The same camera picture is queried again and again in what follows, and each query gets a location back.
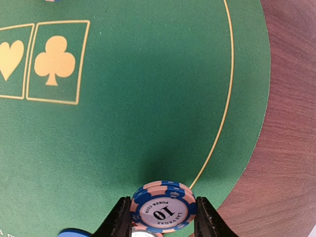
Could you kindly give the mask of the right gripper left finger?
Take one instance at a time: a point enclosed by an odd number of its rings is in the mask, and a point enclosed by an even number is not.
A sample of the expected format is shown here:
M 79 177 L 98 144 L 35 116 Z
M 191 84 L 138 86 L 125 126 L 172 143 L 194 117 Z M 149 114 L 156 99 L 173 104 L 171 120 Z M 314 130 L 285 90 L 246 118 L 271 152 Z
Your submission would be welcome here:
M 93 237 L 131 237 L 132 220 L 130 215 L 131 198 L 121 197 Z

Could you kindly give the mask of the orange black chip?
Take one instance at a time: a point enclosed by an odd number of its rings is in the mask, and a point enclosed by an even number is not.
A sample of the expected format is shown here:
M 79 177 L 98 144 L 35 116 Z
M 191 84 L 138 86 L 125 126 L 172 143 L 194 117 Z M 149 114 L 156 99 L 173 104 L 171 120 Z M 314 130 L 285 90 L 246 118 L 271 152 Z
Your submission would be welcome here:
M 155 233 L 146 230 L 145 227 L 137 226 L 135 223 L 132 223 L 132 237 L 163 237 L 162 233 Z

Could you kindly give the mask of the blue tan chip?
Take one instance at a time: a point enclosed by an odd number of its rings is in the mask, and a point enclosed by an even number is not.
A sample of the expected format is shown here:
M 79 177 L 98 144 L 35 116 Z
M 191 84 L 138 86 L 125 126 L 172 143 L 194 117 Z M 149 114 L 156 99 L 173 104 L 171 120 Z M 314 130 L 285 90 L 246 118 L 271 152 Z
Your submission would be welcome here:
M 130 206 L 132 221 L 158 233 L 171 233 L 189 225 L 197 214 L 197 201 L 186 185 L 159 180 L 140 187 Z

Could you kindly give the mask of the green round poker mat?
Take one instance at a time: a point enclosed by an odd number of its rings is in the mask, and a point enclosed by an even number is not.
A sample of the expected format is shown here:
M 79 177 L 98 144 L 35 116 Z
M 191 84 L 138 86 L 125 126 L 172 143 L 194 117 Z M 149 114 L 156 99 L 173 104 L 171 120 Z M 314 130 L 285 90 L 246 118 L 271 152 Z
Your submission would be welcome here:
M 257 143 L 270 62 L 258 0 L 1 1 L 1 236 L 92 233 L 156 180 L 219 207 Z

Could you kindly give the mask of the blue round blind button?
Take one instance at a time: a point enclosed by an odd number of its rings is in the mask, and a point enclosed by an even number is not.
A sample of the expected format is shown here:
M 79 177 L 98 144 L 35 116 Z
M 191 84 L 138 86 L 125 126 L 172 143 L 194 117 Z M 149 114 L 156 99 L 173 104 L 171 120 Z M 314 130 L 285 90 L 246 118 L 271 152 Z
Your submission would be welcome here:
M 92 234 L 81 229 L 67 228 L 63 229 L 57 237 L 91 237 Z

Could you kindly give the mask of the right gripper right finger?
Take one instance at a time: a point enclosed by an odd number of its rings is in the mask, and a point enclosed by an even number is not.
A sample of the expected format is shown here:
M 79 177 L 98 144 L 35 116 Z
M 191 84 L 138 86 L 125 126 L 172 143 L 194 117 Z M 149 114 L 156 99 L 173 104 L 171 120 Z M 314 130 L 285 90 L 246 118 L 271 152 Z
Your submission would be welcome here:
M 238 237 L 225 223 L 206 197 L 197 197 L 194 220 L 195 237 Z

